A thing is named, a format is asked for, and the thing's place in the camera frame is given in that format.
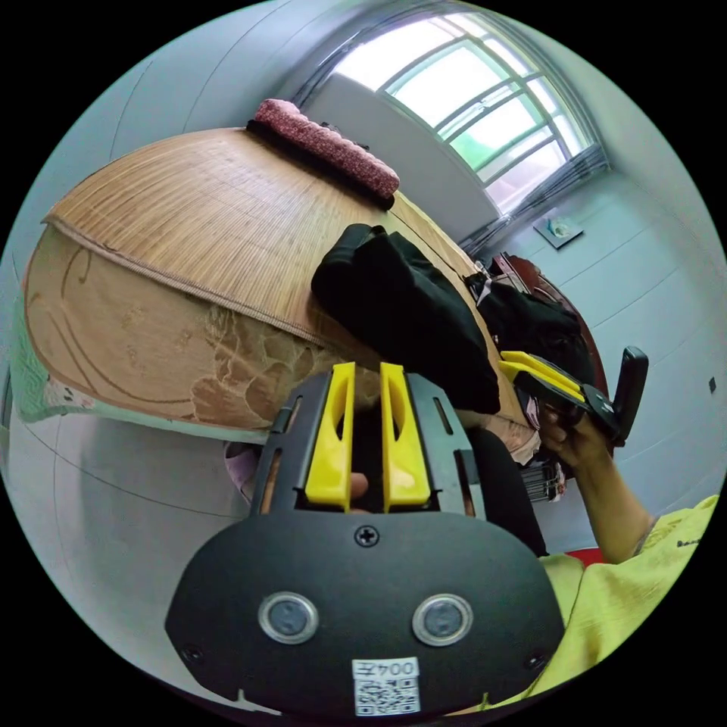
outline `floor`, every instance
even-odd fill
[[[162,628],[193,554],[247,514],[222,447],[83,415],[28,426],[13,410],[7,488],[45,571],[107,646],[173,687],[229,705],[194,681]]]

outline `label sticker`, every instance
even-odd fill
[[[381,717],[421,711],[419,662],[404,659],[354,659],[356,716]]]

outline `bed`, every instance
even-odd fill
[[[264,442],[305,377],[357,363],[357,406],[379,358],[317,306],[310,279],[352,223],[414,243],[467,301],[498,374],[501,410],[458,412],[526,462],[539,446],[462,278],[473,262],[400,192],[389,211],[244,129],[165,139],[60,200],[14,319],[14,399],[26,421],[83,413]]]

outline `pink cloth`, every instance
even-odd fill
[[[259,448],[241,442],[225,442],[225,467],[235,489],[248,504],[255,490],[255,472],[260,459]]]
[[[383,198],[399,188],[398,174],[373,154],[304,116],[295,104],[268,98],[255,114],[255,120],[303,149],[345,171]]]

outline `screw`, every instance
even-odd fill
[[[201,664],[204,661],[204,655],[196,646],[185,646],[182,649],[182,658],[191,664]]]
[[[362,525],[355,533],[354,540],[362,548],[372,548],[379,542],[379,531],[371,525]]]
[[[546,658],[544,654],[533,654],[526,662],[525,662],[525,668],[526,669],[540,669],[541,666],[543,666],[546,662]]]

